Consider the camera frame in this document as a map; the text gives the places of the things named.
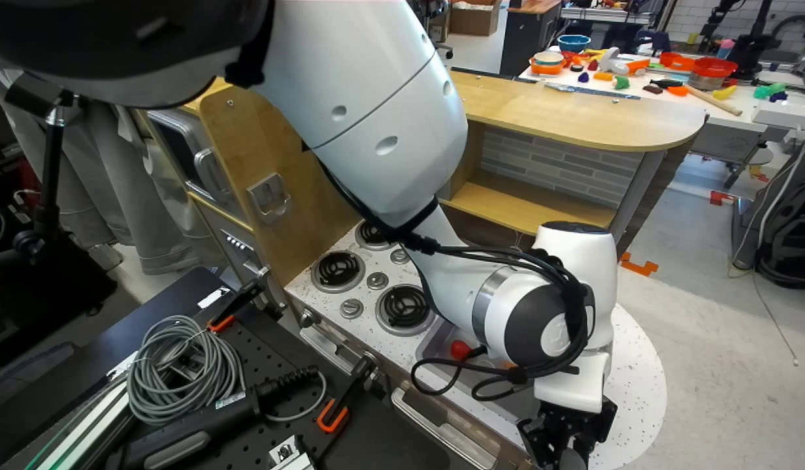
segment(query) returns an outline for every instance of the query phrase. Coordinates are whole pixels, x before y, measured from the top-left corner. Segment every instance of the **wire bundle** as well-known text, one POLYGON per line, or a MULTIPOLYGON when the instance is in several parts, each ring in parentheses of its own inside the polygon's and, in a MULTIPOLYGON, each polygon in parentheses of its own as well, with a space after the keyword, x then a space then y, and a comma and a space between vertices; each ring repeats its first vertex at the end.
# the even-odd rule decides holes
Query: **wire bundle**
POLYGON ((130 413, 150 425, 164 425, 239 392, 247 392, 239 352, 188 317, 155 324, 129 374, 130 413), (181 364, 188 381, 175 383, 170 369, 181 364))

